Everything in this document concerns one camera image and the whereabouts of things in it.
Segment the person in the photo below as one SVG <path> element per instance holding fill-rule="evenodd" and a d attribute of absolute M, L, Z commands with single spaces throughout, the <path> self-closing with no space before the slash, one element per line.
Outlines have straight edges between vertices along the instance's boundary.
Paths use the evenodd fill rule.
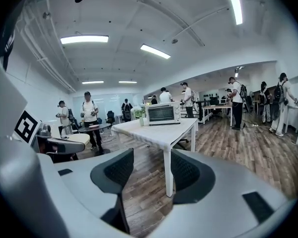
<path fill-rule="evenodd" d="M 152 104 L 152 105 L 154 105 L 154 104 L 158 104 L 157 96 L 156 96 L 156 95 L 153 95 L 152 100 L 151 100 L 151 104 Z"/>
<path fill-rule="evenodd" d="M 270 97 L 271 94 L 269 93 L 269 90 L 266 89 L 267 84 L 265 81 L 263 81 L 260 85 L 260 94 L 259 94 L 259 105 L 264 107 L 262 120 L 263 123 L 266 122 L 266 116 L 267 116 L 267 122 L 270 122 Z"/>
<path fill-rule="evenodd" d="M 98 107 L 96 103 L 94 103 L 90 99 L 90 92 L 84 93 L 85 101 L 82 104 L 81 110 L 80 110 L 80 116 L 84 117 L 84 126 L 89 127 L 90 125 L 96 125 L 99 124 L 97 121 L 97 113 L 98 113 Z M 104 150 L 101 146 L 101 137 L 99 134 L 99 130 L 94 130 L 96 135 L 96 142 L 98 145 L 99 153 L 103 154 Z M 87 133 L 90 137 L 90 143 L 91 143 L 91 150 L 94 150 L 96 147 L 96 142 L 93 136 L 93 131 L 90 131 Z"/>
<path fill-rule="evenodd" d="M 128 102 L 128 99 L 125 99 L 125 102 L 121 106 L 121 110 L 123 112 L 123 120 L 131 121 L 131 109 L 133 106 Z"/>
<path fill-rule="evenodd" d="M 71 121 L 69 119 L 69 109 L 65 105 L 64 101 L 59 102 L 59 107 L 62 109 L 61 114 L 57 114 L 56 117 L 60 118 L 62 126 L 68 126 L 71 124 Z"/>
<path fill-rule="evenodd" d="M 184 100 L 182 102 L 184 103 L 188 118 L 194 118 L 193 103 L 192 103 L 192 90 L 188 86 L 188 83 L 186 83 L 186 82 L 181 83 L 181 85 L 183 86 L 183 89 L 185 90 Z"/>
<path fill-rule="evenodd" d="M 229 84 L 233 85 L 233 92 L 228 95 L 232 99 L 232 112 L 235 118 L 235 126 L 232 129 L 240 130 L 243 114 L 243 100 L 240 96 L 241 84 L 234 77 L 229 78 Z"/>
<path fill-rule="evenodd" d="M 291 93 L 291 84 L 288 82 L 287 76 L 285 73 L 281 73 L 279 77 L 278 85 L 282 87 L 284 92 L 284 100 L 281 100 L 279 102 L 279 114 L 276 119 L 273 120 L 272 126 L 269 128 L 271 133 L 274 133 L 276 131 L 276 135 L 279 137 L 284 136 L 283 126 L 284 126 L 284 118 L 285 118 L 285 101 L 287 101 L 286 96 L 289 95 L 290 98 L 292 98 L 295 103 L 298 102 L 298 99 L 295 98 Z"/>
<path fill-rule="evenodd" d="M 165 87 L 162 87 L 160 90 L 162 92 L 159 96 L 160 103 L 167 103 L 167 102 L 172 102 L 173 101 L 171 94 L 167 93 Z"/>
<path fill-rule="evenodd" d="M 229 88 L 227 88 L 226 91 L 227 91 L 226 104 L 232 106 L 232 98 L 228 96 L 229 94 L 232 93 L 232 90 L 230 90 Z M 227 113 L 226 113 L 227 116 L 229 115 L 229 112 L 230 112 L 230 108 L 227 109 Z"/>

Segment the black mesh chair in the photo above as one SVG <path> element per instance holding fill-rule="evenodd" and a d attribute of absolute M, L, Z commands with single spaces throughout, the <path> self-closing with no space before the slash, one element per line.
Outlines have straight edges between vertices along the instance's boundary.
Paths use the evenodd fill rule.
<path fill-rule="evenodd" d="M 112 112 L 111 110 L 108 111 L 107 113 L 107 119 L 106 119 L 107 123 L 110 123 L 110 127 L 113 125 L 113 123 L 115 122 L 115 113 Z"/>
<path fill-rule="evenodd" d="M 212 99 L 210 100 L 210 105 L 218 105 L 219 103 L 220 103 L 220 101 L 219 101 L 218 99 L 214 99 L 214 98 L 212 98 Z M 212 112 L 212 114 L 213 114 L 212 117 L 220 117 L 220 116 L 219 116 L 219 113 L 222 112 L 222 109 L 215 109 L 215 110 L 212 110 L 211 112 Z"/>

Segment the white t-shirt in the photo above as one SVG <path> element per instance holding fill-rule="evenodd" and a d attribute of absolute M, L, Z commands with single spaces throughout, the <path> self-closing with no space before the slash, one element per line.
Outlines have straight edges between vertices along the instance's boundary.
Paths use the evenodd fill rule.
<path fill-rule="evenodd" d="M 163 92 L 160 94 L 160 103 L 167 103 L 167 102 L 171 102 L 172 96 L 170 93 L 167 92 Z"/>
<path fill-rule="evenodd" d="M 186 100 L 189 96 L 192 96 L 192 90 L 190 87 L 187 87 L 187 89 L 185 89 L 185 94 L 184 94 L 184 99 Z M 192 103 L 192 100 L 191 98 L 189 98 L 185 104 L 184 104 L 185 107 L 192 107 L 193 106 L 193 103 Z"/>
<path fill-rule="evenodd" d="M 62 115 L 66 116 L 66 117 L 61 117 L 61 124 L 63 126 L 70 125 L 69 109 L 67 107 L 62 108 Z"/>
<path fill-rule="evenodd" d="M 92 111 L 95 111 L 96 109 L 98 109 L 97 104 L 92 101 L 85 101 L 84 102 L 84 109 L 83 107 L 81 107 L 80 112 L 84 113 L 84 121 L 97 121 L 97 115 L 95 115 L 94 117 L 91 115 Z"/>
<path fill-rule="evenodd" d="M 233 102 L 243 103 L 242 98 L 240 97 L 240 87 L 241 84 L 237 81 L 233 83 L 233 91 L 237 90 L 237 94 L 233 97 Z"/>

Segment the white pants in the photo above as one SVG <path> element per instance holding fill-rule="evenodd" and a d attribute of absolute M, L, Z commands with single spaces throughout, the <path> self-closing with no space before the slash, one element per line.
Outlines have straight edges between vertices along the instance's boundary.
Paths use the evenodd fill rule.
<path fill-rule="evenodd" d="M 267 115 L 267 122 L 270 122 L 270 105 L 264 105 L 264 111 L 263 111 L 263 122 L 266 121 L 266 115 Z"/>
<path fill-rule="evenodd" d="M 275 130 L 277 134 L 281 134 L 283 132 L 283 127 L 284 127 L 286 109 L 283 102 L 279 104 L 279 109 L 280 109 L 279 116 L 276 120 L 272 122 L 272 126 L 271 126 L 271 128 Z"/>

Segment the fluorescent light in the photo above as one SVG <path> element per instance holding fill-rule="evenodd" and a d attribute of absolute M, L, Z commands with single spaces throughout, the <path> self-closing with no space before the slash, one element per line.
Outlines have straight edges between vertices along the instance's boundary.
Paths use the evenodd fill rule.
<path fill-rule="evenodd" d="M 233 5 L 236 24 L 239 25 L 239 24 L 243 23 L 242 9 L 240 7 L 240 1 L 239 0 L 231 0 L 231 2 Z"/>
<path fill-rule="evenodd" d="M 118 83 L 121 83 L 121 84 L 136 84 L 137 82 L 136 81 L 119 81 Z"/>
<path fill-rule="evenodd" d="M 156 50 L 156 49 L 154 49 L 154 48 L 152 48 L 152 47 L 149 47 L 149 46 L 147 46 L 147 45 L 145 45 L 145 44 L 143 44 L 143 45 L 141 46 L 140 49 L 141 49 L 141 50 L 148 51 L 148 52 L 150 52 L 150 53 L 153 53 L 153 54 L 155 54 L 155 55 L 157 55 L 157 56 L 160 56 L 160 57 L 163 57 L 163 58 L 166 58 L 166 59 L 169 59 L 169 58 L 170 58 L 170 56 L 167 55 L 166 53 L 161 52 L 161 51 L 159 51 L 159 50 Z"/>
<path fill-rule="evenodd" d="M 82 82 L 82 84 L 101 84 L 104 83 L 104 81 L 87 81 L 87 82 Z"/>
<path fill-rule="evenodd" d="M 108 36 L 103 35 L 78 35 L 61 38 L 62 44 L 77 42 L 108 42 Z"/>

